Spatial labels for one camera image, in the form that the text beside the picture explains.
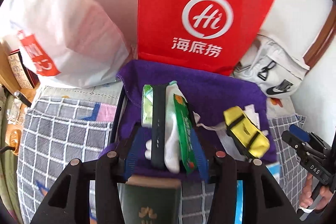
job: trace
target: white plastic bag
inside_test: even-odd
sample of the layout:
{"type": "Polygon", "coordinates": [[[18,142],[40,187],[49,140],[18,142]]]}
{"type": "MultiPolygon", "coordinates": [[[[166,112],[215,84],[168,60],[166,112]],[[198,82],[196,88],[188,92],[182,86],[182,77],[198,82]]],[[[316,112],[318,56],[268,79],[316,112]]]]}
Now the white plastic bag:
{"type": "Polygon", "coordinates": [[[121,31],[94,0],[7,1],[23,63],[39,77],[77,88],[101,85],[115,81],[132,57],[121,31]]]}
{"type": "Polygon", "coordinates": [[[258,84],[268,97],[282,99],[297,90],[309,69],[303,58],[294,57],[279,38],[260,31],[233,75],[258,84]]]}

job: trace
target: white circle logo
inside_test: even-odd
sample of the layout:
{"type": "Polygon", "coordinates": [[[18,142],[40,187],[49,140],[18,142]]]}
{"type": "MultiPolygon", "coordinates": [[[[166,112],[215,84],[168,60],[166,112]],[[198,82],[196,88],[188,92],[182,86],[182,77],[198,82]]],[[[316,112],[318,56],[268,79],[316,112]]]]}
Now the white circle logo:
{"type": "Polygon", "coordinates": [[[201,1],[206,1],[206,0],[191,0],[184,7],[183,12],[182,12],[182,24],[184,28],[187,30],[188,33],[190,33],[194,37],[202,38],[202,39],[212,39],[212,38],[220,37],[221,35],[225,34],[233,23],[233,10],[232,10],[231,5],[226,0],[210,0],[210,1],[218,3],[225,11],[226,22],[224,26],[221,28],[221,30],[219,30],[218,32],[212,35],[208,35],[208,36],[204,36],[205,35],[204,33],[200,33],[195,30],[195,28],[199,26],[202,19],[205,19],[203,28],[207,28],[208,26],[213,30],[218,28],[218,26],[216,25],[221,20],[221,17],[222,17],[221,13],[219,13],[218,16],[216,17],[219,10],[216,9],[213,13],[211,13],[211,15],[206,15],[207,12],[213,7],[212,4],[206,7],[200,15],[193,17],[193,19],[195,20],[195,23],[193,26],[190,24],[190,21],[189,21],[190,10],[195,4],[201,1]]]}

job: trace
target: yellow bag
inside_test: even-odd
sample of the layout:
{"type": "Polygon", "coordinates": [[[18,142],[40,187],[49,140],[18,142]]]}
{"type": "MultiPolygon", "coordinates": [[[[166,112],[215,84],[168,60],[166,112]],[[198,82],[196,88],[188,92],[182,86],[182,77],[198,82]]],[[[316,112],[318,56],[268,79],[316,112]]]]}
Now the yellow bag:
{"type": "Polygon", "coordinates": [[[224,111],[226,132],[238,150],[248,158],[261,158],[269,149],[269,140],[249,120],[244,111],[234,106],[224,111]]]}

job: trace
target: green book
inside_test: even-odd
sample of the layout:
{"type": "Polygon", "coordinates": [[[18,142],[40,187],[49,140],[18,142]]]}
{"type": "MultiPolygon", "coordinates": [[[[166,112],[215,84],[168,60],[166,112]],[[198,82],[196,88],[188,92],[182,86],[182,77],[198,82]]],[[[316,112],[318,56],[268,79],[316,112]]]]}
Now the green book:
{"type": "Polygon", "coordinates": [[[180,189],[161,189],[119,184],[125,224],[176,224],[180,189]]]}

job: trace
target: nike swoosh logo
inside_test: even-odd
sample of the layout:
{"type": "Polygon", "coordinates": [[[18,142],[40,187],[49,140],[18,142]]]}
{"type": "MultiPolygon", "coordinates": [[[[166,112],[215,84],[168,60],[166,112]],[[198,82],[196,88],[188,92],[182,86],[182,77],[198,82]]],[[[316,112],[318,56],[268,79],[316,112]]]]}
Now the nike swoosh logo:
{"type": "Polygon", "coordinates": [[[277,94],[282,94],[282,93],[286,93],[286,92],[290,92],[290,90],[287,91],[274,91],[273,89],[275,88],[275,86],[269,88],[266,90],[266,93],[268,95],[277,95],[277,94]]]}

